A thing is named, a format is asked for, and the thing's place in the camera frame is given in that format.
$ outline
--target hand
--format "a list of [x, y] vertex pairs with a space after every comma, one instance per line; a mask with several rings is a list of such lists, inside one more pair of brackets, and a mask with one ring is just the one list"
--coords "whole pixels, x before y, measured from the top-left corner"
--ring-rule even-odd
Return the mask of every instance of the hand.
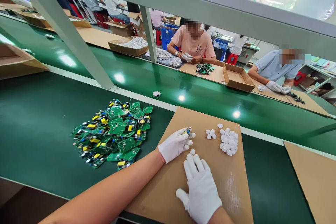
[[201, 57], [201, 56], [193, 56], [192, 58], [193, 59], [192, 59], [191, 62], [194, 63], [194, 64], [201, 63], [203, 61], [203, 57]]
[[281, 92], [282, 90], [282, 86], [272, 80], [267, 82], [266, 86], [274, 92]]
[[284, 86], [281, 90], [281, 93], [283, 93], [284, 95], [289, 93], [291, 91], [291, 86]]
[[188, 154], [183, 166], [189, 194], [180, 188], [177, 189], [176, 196], [196, 223], [207, 224], [214, 212], [222, 206], [210, 168], [197, 154]]
[[158, 146], [162, 157], [166, 163], [172, 161], [183, 151], [189, 149], [189, 145], [192, 145], [193, 141], [189, 138], [194, 138], [195, 133], [187, 133], [187, 130], [191, 131], [191, 127], [180, 129], [171, 134], [162, 144]]

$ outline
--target blue plastic bin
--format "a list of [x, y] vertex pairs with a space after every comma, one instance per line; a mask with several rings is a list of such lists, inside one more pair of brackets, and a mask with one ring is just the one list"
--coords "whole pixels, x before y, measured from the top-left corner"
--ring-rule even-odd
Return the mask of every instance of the blue plastic bin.
[[161, 38], [162, 38], [162, 49], [167, 50], [167, 45], [170, 43], [175, 32], [179, 28], [175, 25], [164, 24], [161, 25]]

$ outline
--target worker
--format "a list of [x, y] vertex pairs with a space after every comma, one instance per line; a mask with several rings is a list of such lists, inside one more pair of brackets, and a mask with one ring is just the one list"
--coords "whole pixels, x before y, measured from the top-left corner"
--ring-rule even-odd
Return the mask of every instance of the worker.
[[165, 14], [160, 10], [152, 9], [150, 16], [155, 30], [161, 30], [162, 20], [167, 22]]
[[[259, 59], [248, 71], [248, 75], [266, 85], [269, 89], [287, 94], [291, 91], [294, 78], [302, 67], [301, 54], [296, 49], [271, 51]], [[282, 76], [285, 81], [282, 86], [276, 83]]]
[[108, 14], [111, 18], [116, 18], [124, 21], [126, 25], [130, 23], [130, 18], [117, 10], [118, 6], [126, 7], [126, 4], [121, 3], [119, 0], [105, 0]]
[[243, 45], [246, 43], [247, 39], [247, 36], [235, 34], [231, 39], [231, 44], [226, 50], [224, 60], [228, 59], [230, 54], [240, 55], [243, 50]]
[[99, 6], [99, 3], [104, 3], [104, 0], [83, 0], [86, 6], [90, 11], [102, 14], [104, 16], [108, 16], [109, 13], [106, 9]]
[[168, 52], [185, 61], [184, 53], [192, 56], [192, 63], [217, 62], [210, 35], [201, 29], [201, 23], [187, 19], [171, 38], [167, 46]]
[[[195, 133], [187, 134], [186, 131], [187, 128], [183, 128], [174, 132], [154, 151], [82, 192], [40, 224], [113, 222], [164, 164], [188, 149], [185, 145], [192, 144], [189, 138], [195, 137]], [[188, 154], [183, 165], [190, 197], [182, 189], [171, 193], [183, 200], [184, 208], [190, 216], [199, 224], [233, 224], [222, 207], [208, 164], [203, 159], [200, 160], [197, 154]], [[93, 211], [93, 205], [89, 202], [99, 202], [99, 207]]]
[[215, 39], [215, 35], [216, 35], [215, 27], [210, 26], [208, 24], [204, 24], [203, 30], [210, 35], [212, 41]]

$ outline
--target table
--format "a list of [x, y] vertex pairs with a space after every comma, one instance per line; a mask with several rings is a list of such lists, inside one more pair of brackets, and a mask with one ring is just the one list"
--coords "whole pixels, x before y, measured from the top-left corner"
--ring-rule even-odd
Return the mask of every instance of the table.
[[[1, 161], [6, 162], [0, 177], [71, 199], [116, 172], [115, 163], [98, 169], [85, 164], [69, 133], [111, 98], [128, 97], [50, 72], [3, 80], [1, 87], [0, 116], [7, 120], [0, 139]], [[138, 158], [154, 150], [172, 116], [154, 106]], [[246, 134], [242, 139], [254, 222], [314, 223], [285, 147]], [[120, 216], [157, 223], [128, 212]]]

